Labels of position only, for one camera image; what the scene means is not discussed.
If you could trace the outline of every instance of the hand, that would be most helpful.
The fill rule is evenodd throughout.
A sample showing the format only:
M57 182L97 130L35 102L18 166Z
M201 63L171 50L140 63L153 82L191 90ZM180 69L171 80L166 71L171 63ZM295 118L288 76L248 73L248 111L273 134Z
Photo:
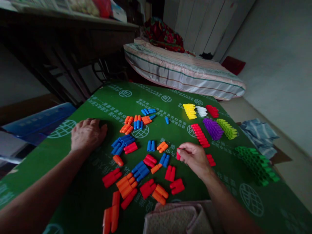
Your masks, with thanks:
M107 124L99 128L99 119L80 121L71 131L71 150L86 150L92 152L103 142L107 133Z
M180 160L189 165L192 171L195 172L201 180L209 176L211 167L202 146L186 142L179 146L177 152L181 156Z

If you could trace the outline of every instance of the globe logo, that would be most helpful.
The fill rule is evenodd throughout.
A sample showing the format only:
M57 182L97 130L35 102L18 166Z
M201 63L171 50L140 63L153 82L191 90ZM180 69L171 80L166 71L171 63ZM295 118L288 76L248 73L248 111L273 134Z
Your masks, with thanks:
M240 194L246 208L255 216L261 217L264 213L264 207L256 191L248 184L241 184Z
M194 130L193 130L193 128L192 128L191 125L189 125L189 126L187 127L187 130L188 130L188 133L189 133L189 135L190 135L191 137L196 138L196 134L195 134L195 132L194 132Z
M129 90L121 90L120 92L119 92L119 96L121 96L121 97L125 97L125 98L128 98L128 97L130 97L132 95L132 92L131 91L129 91Z
M199 106L201 106L201 105L204 104L204 103L203 103L202 101L200 101L199 99L195 99L194 102L195 102L197 105L199 105Z
M64 234L64 230L58 224L48 224L42 234Z
M137 139L140 139L140 138L144 138L148 135L149 133L149 127L147 125L145 125L145 127L143 128L143 130L141 129L138 129L138 130L135 130L135 131L132 131L131 132L131 135Z
M163 100L164 102L171 102L171 101L172 101L171 97L169 97L169 96L167 96L167 95L162 96L162 100Z
M60 124L48 138L59 138L71 133L71 130L76 126L76 122L73 120L65 120Z

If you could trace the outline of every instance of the striped bed sheet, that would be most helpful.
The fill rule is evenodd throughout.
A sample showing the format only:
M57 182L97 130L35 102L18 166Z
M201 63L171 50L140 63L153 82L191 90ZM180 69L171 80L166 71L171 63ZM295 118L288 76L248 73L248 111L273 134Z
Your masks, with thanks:
M245 93L245 84L218 62L168 51L142 39L123 48L133 69L156 84L219 100L231 100Z

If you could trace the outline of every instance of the white wardrobe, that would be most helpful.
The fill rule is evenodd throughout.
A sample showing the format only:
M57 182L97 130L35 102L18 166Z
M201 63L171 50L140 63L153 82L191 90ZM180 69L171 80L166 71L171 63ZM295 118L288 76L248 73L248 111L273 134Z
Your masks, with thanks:
M220 61L255 0L165 0L163 21L184 39L184 48Z

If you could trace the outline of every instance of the left hand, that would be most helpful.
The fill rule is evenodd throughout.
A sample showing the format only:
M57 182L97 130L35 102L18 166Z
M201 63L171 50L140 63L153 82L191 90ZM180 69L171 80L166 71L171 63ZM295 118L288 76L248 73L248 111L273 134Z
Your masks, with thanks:
M99 128L99 119L80 121L71 131L71 150L86 150L90 153L95 150L106 137L107 124Z

